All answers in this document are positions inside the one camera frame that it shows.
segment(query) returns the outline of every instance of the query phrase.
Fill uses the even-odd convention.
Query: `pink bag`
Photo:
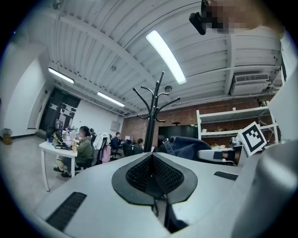
[[[106,145],[102,151],[102,162],[107,163],[110,161],[111,156],[111,147],[109,145]]]

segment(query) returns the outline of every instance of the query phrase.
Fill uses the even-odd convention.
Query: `light fixture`
[[[154,30],[146,35],[146,39],[156,49],[164,62],[167,64],[178,84],[186,83],[186,78],[176,58],[174,57],[166,42],[164,42],[163,38],[159,35],[159,33]]]
[[[106,96],[106,95],[104,95],[104,94],[102,94],[102,93],[100,93],[100,92],[98,92],[97,95],[98,95],[98,96],[101,96],[101,97],[103,97],[104,99],[107,99],[107,100],[109,100],[109,101],[111,101],[111,102],[113,102],[113,103],[115,103],[115,104],[117,104],[117,105],[119,105],[119,106],[122,106],[122,107],[125,106],[124,104],[122,104],[122,103],[120,103],[120,102],[117,102],[116,100],[114,100],[114,99],[112,99],[112,98],[110,98],[110,97],[108,97],[108,96]]]
[[[74,84],[74,81],[71,78],[69,78],[69,77],[67,77],[67,76],[59,73],[58,71],[56,71],[56,70],[54,70],[52,68],[49,68],[48,70],[49,70],[50,73],[52,73],[52,74],[54,74],[54,75],[56,75],[56,76],[58,76],[58,77],[60,77],[60,78],[62,78],[64,80],[66,80],[67,82],[69,82],[71,84]]]

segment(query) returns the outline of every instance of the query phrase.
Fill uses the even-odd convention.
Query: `wall-mounted air conditioner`
[[[230,94],[232,96],[259,94],[270,84],[268,74],[246,74],[234,76]]]

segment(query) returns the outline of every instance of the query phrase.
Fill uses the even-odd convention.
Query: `smoke detector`
[[[172,86],[170,86],[170,85],[168,85],[168,86],[166,86],[165,88],[164,88],[164,90],[166,91],[166,92],[171,92],[172,91]]]

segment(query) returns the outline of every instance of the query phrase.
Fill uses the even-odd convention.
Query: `table leg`
[[[75,158],[71,158],[71,177],[75,176]]]
[[[46,172],[45,156],[46,156],[46,152],[44,150],[41,150],[42,177],[43,177],[43,182],[45,184],[46,190],[49,192],[50,189],[49,189],[48,183],[47,183],[47,172]]]

